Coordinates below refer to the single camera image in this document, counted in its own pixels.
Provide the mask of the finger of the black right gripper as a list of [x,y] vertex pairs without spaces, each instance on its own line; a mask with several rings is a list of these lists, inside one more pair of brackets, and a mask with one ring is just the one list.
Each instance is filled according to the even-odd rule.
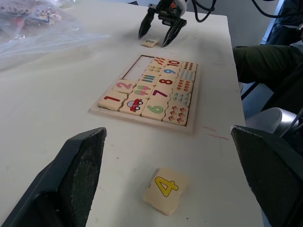
[[169,30],[166,33],[162,47],[168,46],[179,34],[182,27],[187,24],[187,21],[181,18],[169,20],[163,20],[162,24],[169,26]]
[[151,27],[151,23],[154,19],[155,12],[156,12],[156,10],[153,10],[153,9],[149,9],[147,11],[147,14],[144,17],[143,21],[141,22],[141,25],[139,28],[138,39],[141,39],[142,37],[144,37],[147,34],[147,32],[149,31],[149,29]]

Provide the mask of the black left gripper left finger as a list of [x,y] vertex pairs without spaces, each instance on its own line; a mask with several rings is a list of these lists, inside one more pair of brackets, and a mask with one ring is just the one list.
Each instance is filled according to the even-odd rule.
[[105,127],[68,139],[32,181],[4,227],[84,227],[98,187]]

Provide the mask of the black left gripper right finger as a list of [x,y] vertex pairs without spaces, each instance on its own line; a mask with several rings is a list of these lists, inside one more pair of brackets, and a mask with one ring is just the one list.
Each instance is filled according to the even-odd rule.
[[303,225],[303,158],[280,136],[233,125],[231,136],[263,213],[273,227]]

